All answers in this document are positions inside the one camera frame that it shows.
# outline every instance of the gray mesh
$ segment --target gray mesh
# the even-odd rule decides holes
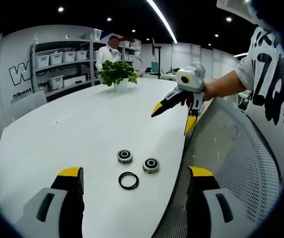
[[[156,238],[185,238],[188,166],[214,173],[221,188],[230,189],[246,205],[246,216],[259,224],[273,208],[280,182],[266,141],[248,117],[223,99],[215,99],[204,113],[183,155],[175,192]]]

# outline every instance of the ceiling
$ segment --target ceiling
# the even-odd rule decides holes
[[[180,43],[198,44],[233,55],[247,52],[255,25],[216,7],[216,0],[154,0]],[[94,27],[134,37],[147,43],[171,43],[165,26],[145,0],[38,0],[4,1],[0,6],[0,31],[68,24]]]

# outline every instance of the potted plant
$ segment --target potted plant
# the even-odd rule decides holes
[[[116,91],[122,91],[127,88],[128,82],[137,84],[137,75],[134,68],[126,62],[105,61],[102,69],[98,73],[103,79],[103,84],[111,87],[112,84]]]

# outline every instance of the white pot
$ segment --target white pot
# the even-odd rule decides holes
[[[123,79],[120,84],[114,83],[113,85],[115,91],[124,92],[128,89],[128,78]]]

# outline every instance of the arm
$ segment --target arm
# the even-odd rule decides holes
[[[250,91],[253,90],[254,74],[252,68],[252,45],[258,32],[259,28],[256,28],[253,36],[251,37],[248,54],[241,60],[238,67],[225,76],[205,85],[205,101],[214,97],[230,96],[243,92],[246,89]]]
[[[96,67],[98,70],[102,69],[102,64],[103,64],[103,49],[102,47],[98,50],[97,52],[97,62],[96,62]]]
[[[245,86],[242,84],[241,80],[233,70],[212,83],[207,83],[205,85],[205,101],[208,101],[214,97],[233,95],[243,92],[244,90],[246,90]]]

